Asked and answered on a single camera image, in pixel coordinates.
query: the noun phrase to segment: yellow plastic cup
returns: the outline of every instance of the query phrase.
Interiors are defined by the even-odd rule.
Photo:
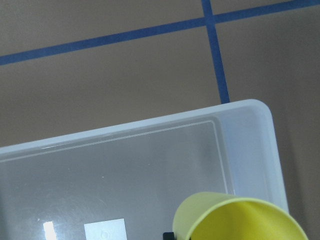
[[[184,200],[172,228],[176,240],[308,240],[299,224],[276,205],[216,192]]]

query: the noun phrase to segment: yellow object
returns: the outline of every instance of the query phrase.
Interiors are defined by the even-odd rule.
[[[274,204],[216,192],[191,195],[173,219],[176,240],[308,240],[299,224]]]

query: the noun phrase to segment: translucent plastic bin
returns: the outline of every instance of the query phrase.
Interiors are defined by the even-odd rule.
[[[288,211],[264,103],[243,100],[0,148],[0,239],[91,240],[90,223],[119,219],[128,240],[162,239],[179,204],[201,191]],[[99,224],[92,231],[113,240],[117,230]]]

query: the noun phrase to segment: gray surface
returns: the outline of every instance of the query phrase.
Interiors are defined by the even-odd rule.
[[[0,145],[219,104],[205,27],[8,64]]]
[[[288,0],[210,0],[214,14],[223,14],[238,10],[289,2]]]
[[[320,7],[217,26],[232,101],[264,101],[274,118],[289,209],[320,239]]]
[[[185,198],[233,189],[213,121],[129,130],[0,162],[1,239],[45,240],[43,223],[53,221],[57,239],[85,240],[84,224],[121,218],[128,240],[161,239]]]
[[[2,0],[0,56],[203,16],[194,0]]]

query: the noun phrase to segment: white sticker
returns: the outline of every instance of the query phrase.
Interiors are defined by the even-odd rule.
[[[127,240],[125,220],[99,221],[84,225],[86,240]]]

